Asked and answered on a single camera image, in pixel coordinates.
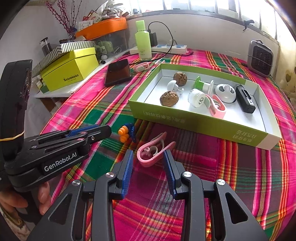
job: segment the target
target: power strip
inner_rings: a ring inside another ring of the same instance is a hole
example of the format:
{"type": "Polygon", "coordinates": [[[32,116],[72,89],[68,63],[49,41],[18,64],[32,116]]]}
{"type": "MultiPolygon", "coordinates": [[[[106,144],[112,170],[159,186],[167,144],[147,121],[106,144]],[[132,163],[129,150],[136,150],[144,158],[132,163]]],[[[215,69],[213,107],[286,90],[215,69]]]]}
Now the power strip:
{"type": "MultiPolygon", "coordinates": [[[[152,51],[167,52],[171,45],[159,44],[155,47],[151,47],[152,51]]],[[[130,49],[130,54],[137,54],[138,47],[130,49]]],[[[174,45],[170,51],[171,54],[187,54],[187,45],[174,45]]]]}

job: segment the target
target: walnut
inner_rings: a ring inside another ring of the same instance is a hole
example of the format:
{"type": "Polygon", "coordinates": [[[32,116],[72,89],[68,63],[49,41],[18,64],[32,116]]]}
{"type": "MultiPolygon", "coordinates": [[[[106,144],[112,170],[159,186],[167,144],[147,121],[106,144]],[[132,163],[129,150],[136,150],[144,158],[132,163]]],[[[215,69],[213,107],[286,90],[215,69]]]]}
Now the walnut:
{"type": "Polygon", "coordinates": [[[186,82],[187,82],[187,76],[182,72],[177,72],[174,74],[174,80],[177,81],[176,84],[178,86],[184,86],[186,85],[186,82]]]}
{"type": "Polygon", "coordinates": [[[161,98],[160,103],[163,106],[172,107],[179,101],[179,96],[176,92],[173,91],[167,91],[165,92],[161,98]]]}

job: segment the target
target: space heater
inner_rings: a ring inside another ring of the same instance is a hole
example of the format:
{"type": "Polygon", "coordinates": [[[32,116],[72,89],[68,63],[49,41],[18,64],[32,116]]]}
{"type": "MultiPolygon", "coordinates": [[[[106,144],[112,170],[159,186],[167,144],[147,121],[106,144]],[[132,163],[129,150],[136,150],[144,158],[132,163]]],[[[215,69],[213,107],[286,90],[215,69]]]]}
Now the space heater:
{"type": "Polygon", "coordinates": [[[248,53],[248,68],[251,71],[262,77],[269,77],[273,58],[272,50],[261,40],[251,41],[248,53]]]}

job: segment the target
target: yellow box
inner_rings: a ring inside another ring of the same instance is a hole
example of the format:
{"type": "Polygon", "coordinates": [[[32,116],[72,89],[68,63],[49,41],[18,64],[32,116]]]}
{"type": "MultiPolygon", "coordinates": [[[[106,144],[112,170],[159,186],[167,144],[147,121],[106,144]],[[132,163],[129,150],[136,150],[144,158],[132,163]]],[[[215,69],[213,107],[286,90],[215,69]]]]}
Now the yellow box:
{"type": "Polygon", "coordinates": [[[49,91],[84,80],[99,66],[95,48],[73,50],[41,71],[49,91]]]}

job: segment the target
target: orange tray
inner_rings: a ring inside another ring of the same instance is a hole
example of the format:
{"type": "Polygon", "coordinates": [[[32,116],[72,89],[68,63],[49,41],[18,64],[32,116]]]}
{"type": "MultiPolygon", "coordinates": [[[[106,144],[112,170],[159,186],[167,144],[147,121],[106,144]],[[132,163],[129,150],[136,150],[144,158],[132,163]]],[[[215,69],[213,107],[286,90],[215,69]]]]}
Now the orange tray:
{"type": "Polygon", "coordinates": [[[127,29],[125,18],[112,18],[98,22],[76,33],[76,38],[83,36],[86,40],[92,40],[104,35],[127,29]]]}

